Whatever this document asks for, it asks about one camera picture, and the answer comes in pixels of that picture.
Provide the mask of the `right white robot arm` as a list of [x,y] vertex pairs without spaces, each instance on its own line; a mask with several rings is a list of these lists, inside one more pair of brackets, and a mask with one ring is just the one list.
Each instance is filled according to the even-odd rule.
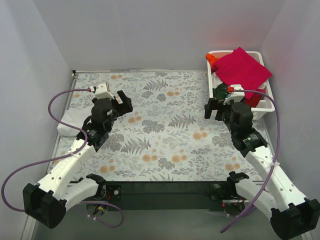
[[232,199],[243,197],[249,205],[221,232],[224,233],[239,219],[259,209],[270,221],[272,229],[282,240],[290,240],[316,228],[320,218],[320,203],[308,199],[288,178],[272,155],[267,141],[253,127],[251,107],[244,102],[210,98],[204,106],[205,119],[216,110],[215,120],[222,121],[231,134],[233,146],[255,168],[264,180],[258,187],[243,172],[230,172],[226,192]]

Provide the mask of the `magenta t shirt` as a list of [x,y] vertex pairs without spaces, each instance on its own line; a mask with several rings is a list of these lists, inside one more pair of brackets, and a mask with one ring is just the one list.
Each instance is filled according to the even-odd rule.
[[244,90],[256,91],[272,73],[238,47],[212,64],[211,67],[227,86],[241,85]]

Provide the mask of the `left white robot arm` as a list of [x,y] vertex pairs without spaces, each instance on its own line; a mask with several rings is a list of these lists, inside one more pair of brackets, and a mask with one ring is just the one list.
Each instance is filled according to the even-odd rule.
[[122,90],[112,98],[98,92],[94,95],[91,115],[85,119],[72,143],[70,156],[60,160],[36,184],[27,184],[22,191],[25,213],[50,229],[63,220],[70,208],[83,200],[105,202],[112,194],[106,180],[93,173],[78,183],[70,184],[80,168],[107,141],[117,118],[133,111],[132,100]]

